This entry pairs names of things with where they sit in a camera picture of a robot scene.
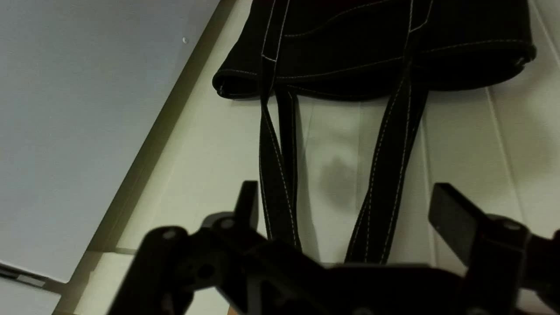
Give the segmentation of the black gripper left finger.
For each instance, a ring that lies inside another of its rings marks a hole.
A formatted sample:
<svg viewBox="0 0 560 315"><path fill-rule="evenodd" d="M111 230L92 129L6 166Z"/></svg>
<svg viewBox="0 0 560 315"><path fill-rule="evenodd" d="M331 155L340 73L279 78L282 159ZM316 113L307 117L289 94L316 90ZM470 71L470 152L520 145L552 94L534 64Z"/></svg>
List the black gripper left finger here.
<svg viewBox="0 0 560 315"><path fill-rule="evenodd" d="M240 194L235 204L233 220L240 229L256 229L260 222L258 209L258 181L246 180L240 187Z"/></svg>

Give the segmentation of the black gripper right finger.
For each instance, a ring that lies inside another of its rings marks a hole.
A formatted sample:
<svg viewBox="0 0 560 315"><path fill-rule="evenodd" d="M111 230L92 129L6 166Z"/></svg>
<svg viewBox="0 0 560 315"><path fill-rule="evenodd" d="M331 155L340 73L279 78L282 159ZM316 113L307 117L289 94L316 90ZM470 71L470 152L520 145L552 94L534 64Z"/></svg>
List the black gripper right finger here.
<svg viewBox="0 0 560 315"><path fill-rule="evenodd" d="M470 257L487 215L452 183L433 187L429 222L457 257Z"/></svg>

